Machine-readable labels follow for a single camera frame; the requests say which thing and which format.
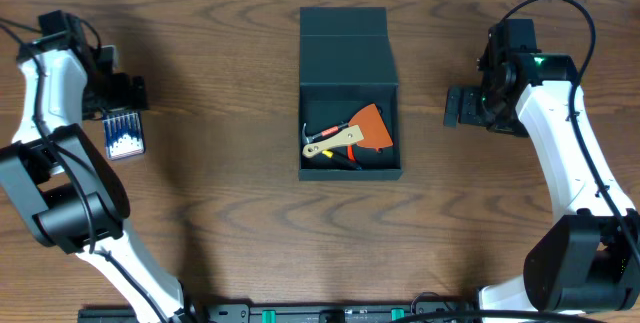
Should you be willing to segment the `orange scraper wooden handle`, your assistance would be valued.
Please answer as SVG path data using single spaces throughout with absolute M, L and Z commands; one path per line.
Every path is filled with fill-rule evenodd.
M 302 146 L 302 155 L 313 158 L 323 150 L 358 146 L 376 151 L 390 148 L 393 140 L 380 111 L 375 104 L 369 104 L 360 109 L 349 122 L 348 127 L 325 138 L 320 138 L 311 144 Z

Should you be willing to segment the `black yellow screwdriver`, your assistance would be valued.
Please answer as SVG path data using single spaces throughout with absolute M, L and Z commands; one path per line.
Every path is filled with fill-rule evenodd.
M 332 162 L 340 166 L 342 169 L 356 170 L 356 171 L 360 171 L 362 169 L 359 163 L 357 163 L 354 160 L 350 160 L 348 157 L 340 153 L 336 153 L 331 150 L 323 150 L 322 154 L 325 157 L 329 158 Z

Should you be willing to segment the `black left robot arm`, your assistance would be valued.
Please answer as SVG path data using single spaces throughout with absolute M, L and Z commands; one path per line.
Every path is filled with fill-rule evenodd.
M 200 322 L 178 278 L 136 234 L 112 159 L 145 151 L 144 80 L 117 70 L 113 45 L 90 44 L 90 24 L 61 10 L 17 42 L 25 79 L 18 130 L 1 150 L 1 186 L 37 242 L 96 268 L 137 322 Z

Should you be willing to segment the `dark green box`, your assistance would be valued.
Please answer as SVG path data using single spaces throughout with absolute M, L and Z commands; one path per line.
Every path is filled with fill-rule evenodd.
M 301 181 L 393 181 L 403 170 L 400 152 L 399 79 L 382 7 L 302 7 L 299 55 L 299 173 Z M 322 153 L 302 155 L 301 130 L 313 135 L 347 123 L 375 104 L 393 146 L 379 151 L 353 146 L 360 171 L 342 169 Z

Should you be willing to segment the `red handled pliers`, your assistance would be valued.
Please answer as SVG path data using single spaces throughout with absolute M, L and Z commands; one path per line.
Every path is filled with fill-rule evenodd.
M 352 145 L 347 147 L 347 156 L 348 156 L 350 161 L 356 162 Z

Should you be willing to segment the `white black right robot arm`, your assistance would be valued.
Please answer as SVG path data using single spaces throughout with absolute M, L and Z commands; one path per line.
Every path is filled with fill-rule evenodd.
M 620 224 L 639 241 L 639 215 L 617 184 L 590 126 L 570 56 L 544 54 L 530 19 L 489 30 L 480 85 L 448 91 L 444 123 L 481 126 L 533 142 L 552 202 L 553 226 L 520 276 L 479 290 L 482 310 L 565 314 L 628 310 L 639 267 Z

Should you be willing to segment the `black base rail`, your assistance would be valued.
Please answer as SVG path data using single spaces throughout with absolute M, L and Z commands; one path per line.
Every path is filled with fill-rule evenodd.
M 258 305 L 220 304 L 206 307 L 204 318 L 214 323 L 332 323 L 389 322 L 432 312 L 475 310 L 473 303 L 428 296 L 414 303 L 365 305 Z M 424 322 L 517 322 L 493 318 L 446 318 Z M 131 308 L 85 308 L 78 311 L 78 323 L 137 322 Z

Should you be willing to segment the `blue precision screwdriver set case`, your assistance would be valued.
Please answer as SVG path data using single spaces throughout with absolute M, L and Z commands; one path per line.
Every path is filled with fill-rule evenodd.
M 145 153 L 146 146 L 139 112 L 109 114 L 102 119 L 102 124 L 106 155 L 110 160 Z

